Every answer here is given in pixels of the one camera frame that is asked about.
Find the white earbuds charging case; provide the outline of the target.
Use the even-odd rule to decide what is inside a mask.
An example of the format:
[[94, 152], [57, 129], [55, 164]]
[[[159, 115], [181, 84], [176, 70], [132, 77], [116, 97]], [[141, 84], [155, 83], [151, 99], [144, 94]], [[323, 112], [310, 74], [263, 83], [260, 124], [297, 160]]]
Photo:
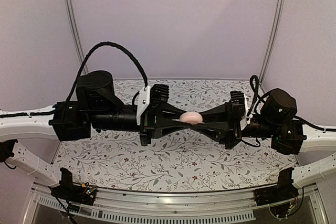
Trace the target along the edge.
[[179, 121], [183, 123], [195, 125], [195, 124], [203, 123], [203, 117], [198, 112], [185, 112], [181, 114]]

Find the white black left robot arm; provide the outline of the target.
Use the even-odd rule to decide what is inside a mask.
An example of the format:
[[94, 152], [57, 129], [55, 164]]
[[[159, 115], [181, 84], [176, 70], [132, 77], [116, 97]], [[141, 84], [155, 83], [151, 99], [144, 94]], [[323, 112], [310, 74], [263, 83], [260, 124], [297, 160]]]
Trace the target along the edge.
[[80, 76], [73, 92], [76, 100], [31, 112], [1, 113], [1, 162], [35, 176], [38, 181], [67, 200], [78, 195], [72, 173], [55, 168], [29, 151], [22, 138], [76, 141], [91, 136], [92, 130], [138, 132], [142, 145], [172, 132], [187, 129], [193, 121], [183, 110], [168, 103], [166, 85], [145, 86], [137, 105], [125, 104], [114, 92], [113, 77], [104, 70]]

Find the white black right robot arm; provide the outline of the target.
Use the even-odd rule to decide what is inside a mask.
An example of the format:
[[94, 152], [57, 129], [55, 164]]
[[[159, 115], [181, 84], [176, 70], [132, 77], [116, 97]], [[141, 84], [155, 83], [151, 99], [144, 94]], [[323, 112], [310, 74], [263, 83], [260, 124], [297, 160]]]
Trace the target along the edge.
[[191, 128], [225, 145], [235, 147], [243, 138], [269, 138], [271, 148], [284, 155], [335, 151], [335, 127], [317, 126], [298, 117], [296, 100], [282, 89], [263, 95], [260, 112], [251, 113], [242, 92], [232, 91], [224, 105], [200, 113], [202, 121]]

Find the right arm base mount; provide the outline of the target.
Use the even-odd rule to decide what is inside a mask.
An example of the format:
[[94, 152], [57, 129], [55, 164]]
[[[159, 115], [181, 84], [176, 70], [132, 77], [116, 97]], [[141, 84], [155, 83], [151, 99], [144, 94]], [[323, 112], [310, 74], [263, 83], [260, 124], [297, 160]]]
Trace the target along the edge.
[[275, 218], [288, 218], [295, 213], [299, 190], [293, 185], [293, 170], [291, 167], [280, 171], [275, 185], [255, 189], [253, 192], [257, 206], [277, 204], [269, 208]]

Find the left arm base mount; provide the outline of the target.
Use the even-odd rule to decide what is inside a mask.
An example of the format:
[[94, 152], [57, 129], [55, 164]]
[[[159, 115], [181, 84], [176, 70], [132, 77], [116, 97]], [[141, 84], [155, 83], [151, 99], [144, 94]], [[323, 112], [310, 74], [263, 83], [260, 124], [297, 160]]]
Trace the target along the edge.
[[61, 168], [60, 172], [61, 177], [58, 180], [58, 185], [49, 188], [51, 195], [66, 202], [93, 206], [97, 195], [96, 185], [90, 185], [88, 182], [83, 184], [73, 183], [72, 173], [69, 170]]

